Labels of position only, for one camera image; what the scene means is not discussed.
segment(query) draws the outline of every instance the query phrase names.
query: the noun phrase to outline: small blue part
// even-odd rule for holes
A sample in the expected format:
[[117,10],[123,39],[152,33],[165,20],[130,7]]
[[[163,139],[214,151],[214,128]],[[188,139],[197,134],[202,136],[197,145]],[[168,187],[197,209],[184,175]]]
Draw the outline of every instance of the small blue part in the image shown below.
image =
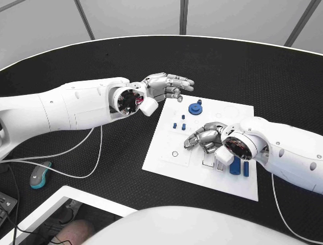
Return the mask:
[[247,161],[244,162],[244,176],[250,176],[250,163]]
[[241,175],[241,159],[234,157],[234,162],[230,165],[230,173],[233,175]]
[[50,169],[45,169],[44,173],[42,173],[42,181],[38,185],[31,185],[32,189],[41,189],[45,184],[47,184],[47,172]]
[[204,108],[202,108],[202,100],[198,100],[198,103],[192,103],[189,105],[189,113],[192,115],[200,115],[202,113],[202,111],[204,111]]

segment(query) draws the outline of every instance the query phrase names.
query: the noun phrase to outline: robotic hand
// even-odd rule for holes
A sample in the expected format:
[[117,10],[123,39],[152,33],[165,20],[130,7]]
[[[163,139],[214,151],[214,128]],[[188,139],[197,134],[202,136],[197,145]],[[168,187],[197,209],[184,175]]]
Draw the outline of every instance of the robotic hand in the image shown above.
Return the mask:
[[197,144],[230,165],[234,156],[254,159],[264,169],[302,188],[323,194],[323,136],[260,117],[225,125],[211,122],[191,135]]
[[151,116],[165,98],[194,91],[188,78],[158,73],[142,82],[109,78],[64,84],[48,92],[0,97],[0,160],[37,135],[99,127],[133,115]]

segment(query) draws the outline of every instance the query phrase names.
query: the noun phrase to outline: metal robot hand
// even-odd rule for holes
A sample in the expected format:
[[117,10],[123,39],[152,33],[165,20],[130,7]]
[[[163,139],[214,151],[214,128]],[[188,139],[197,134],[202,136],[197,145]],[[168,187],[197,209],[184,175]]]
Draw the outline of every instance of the metal robot hand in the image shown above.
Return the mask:
[[185,141],[185,148],[191,149],[198,143],[204,148],[204,152],[214,153],[223,146],[223,130],[227,125],[218,121],[207,123]]
[[153,95],[158,102],[166,98],[178,99],[178,101],[182,102],[181,89],[194,91],[192,85],[195,82],[191,79],[172,74],[152,74],[142,82],[146,83],[149,94]]

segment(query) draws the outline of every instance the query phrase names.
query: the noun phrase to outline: table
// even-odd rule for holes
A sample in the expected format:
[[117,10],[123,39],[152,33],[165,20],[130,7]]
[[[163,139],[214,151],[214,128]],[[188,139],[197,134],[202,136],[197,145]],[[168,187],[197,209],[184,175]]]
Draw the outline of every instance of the table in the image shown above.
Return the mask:
[[[195,91],[185,94],[253,105],[256,116],[323,135],[323,55],[241,40],[138,36],[63,47],[0,71],[0,96],[44,92],[81,80],[126,77],[142,81],[158,72],[197,82]],[[51,173],[47,186],[34,190],[29,175],[35,166],[12,164],[21,188],[19,220],[68,185],[138,210],[166,205],[198,207],[292,235],[276,208],[272,176],[260,165],[259,202],[142,170],[162,108],[163,103],[151,117],[138,113],[103,126],[103,155],[90,178],[73,179]],[[87,134],[89,130],[41,135],[16,147],[14,157],[64,152]],[[100,130],[94,130],[84,144],[52,159],[54,167],[86,175],[94,168],[99,144]],[[289,226],[306,238],[323,241],[323,196],[280,178],[276,190]],[[0,174],[0,191],[16,197],[9,172]],[[0,238],[11,228],[6,223]]]

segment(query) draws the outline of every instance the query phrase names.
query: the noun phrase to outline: person's leg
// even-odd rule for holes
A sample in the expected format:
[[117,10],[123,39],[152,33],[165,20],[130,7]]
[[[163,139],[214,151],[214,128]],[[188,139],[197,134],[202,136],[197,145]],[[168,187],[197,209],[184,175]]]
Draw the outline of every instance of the person's leg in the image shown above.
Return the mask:
[[84,241],[94,235],[94,232],[94,226],[87,220],[76,220],[64,227],[51,241],[63,242],[70,240],[73,245],[81,245]]

